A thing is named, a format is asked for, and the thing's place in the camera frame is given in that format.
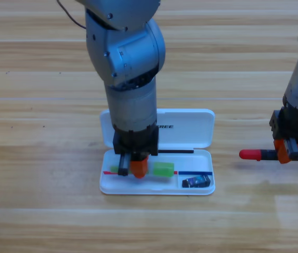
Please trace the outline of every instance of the red stripe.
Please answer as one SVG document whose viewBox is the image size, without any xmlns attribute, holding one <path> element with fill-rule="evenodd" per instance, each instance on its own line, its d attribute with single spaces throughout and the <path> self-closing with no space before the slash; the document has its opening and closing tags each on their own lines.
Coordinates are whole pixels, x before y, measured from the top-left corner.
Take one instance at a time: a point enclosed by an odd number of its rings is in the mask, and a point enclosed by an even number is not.
<svg viewBox="0 0 298 253">
<path fill-rule="evenodd" d="M 104 171 L 103 173 L 105 175 L 117 175 L 117 173 L 113 173 L 113 172 L 110 172 L 110 171 Z"/>
<path fill-rule="evenodd" d="M 110 171 L 104 171 L 103 173 L 105 175 L 117 175 L 117 173 L 113 173 L 113 172 L 110 172 Z"/>
</svg>

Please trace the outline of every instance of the green block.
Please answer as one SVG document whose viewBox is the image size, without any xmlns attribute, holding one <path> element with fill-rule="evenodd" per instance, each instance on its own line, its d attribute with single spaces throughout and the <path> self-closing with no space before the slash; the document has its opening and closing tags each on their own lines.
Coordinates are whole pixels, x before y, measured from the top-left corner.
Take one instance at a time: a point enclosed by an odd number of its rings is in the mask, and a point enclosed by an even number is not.
<svg viewBox="0 0 298 253">
<path fill-rule="evenodd" d="M 172 162 L 154 162 L 154 175 L 158 177 L 172 177 L 175 164 Z"/>
<path fill-rule="evenodd" d="M 118 166 L 111 166 L 111 173 L 117 173 L 118 172 Z"/>
</svg>

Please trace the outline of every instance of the green sponge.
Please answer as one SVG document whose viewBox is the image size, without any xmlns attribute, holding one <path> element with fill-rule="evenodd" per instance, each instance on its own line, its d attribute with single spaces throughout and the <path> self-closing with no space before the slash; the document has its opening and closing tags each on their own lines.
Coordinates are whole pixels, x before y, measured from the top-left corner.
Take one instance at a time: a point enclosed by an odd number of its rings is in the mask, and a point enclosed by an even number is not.
<svg viewBox="0 0 298 253">
<path fill-rule="evenodd" d="M 154 175 L 158 177 L 172 177 L 175 165 L 172 162 L 154 162 Z"/>
</svg>

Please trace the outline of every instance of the black battery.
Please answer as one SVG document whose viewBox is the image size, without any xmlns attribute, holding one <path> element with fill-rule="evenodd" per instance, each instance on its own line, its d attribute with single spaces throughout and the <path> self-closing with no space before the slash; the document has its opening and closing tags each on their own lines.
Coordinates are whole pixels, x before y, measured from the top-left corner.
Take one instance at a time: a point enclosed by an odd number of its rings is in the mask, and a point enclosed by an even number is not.
<svg viewBox="0 0 298 253">
<path fill-rule="evenodd" d="M 208 175 L 201 175 L 193 178 L 187 178 L 182 181 L 183 188 L 205 188 L 211 183 Z"/>
</svg>

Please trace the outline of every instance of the white box lid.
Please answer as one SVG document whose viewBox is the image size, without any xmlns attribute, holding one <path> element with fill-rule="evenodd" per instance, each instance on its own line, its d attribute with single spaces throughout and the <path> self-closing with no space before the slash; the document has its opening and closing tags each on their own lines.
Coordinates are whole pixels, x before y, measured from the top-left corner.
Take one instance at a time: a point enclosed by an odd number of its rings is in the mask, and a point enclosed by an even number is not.
<svg viewBox="0 0 298 253">
<path fill-rule="evenodd" d="M 114 129 L 109 110 L 100 115 L 103 140 L 113 147 Z M 157 109 L 158 149 L 207 148 L 212 143 L 215 114 L 208 109 Z"/>
</svg>

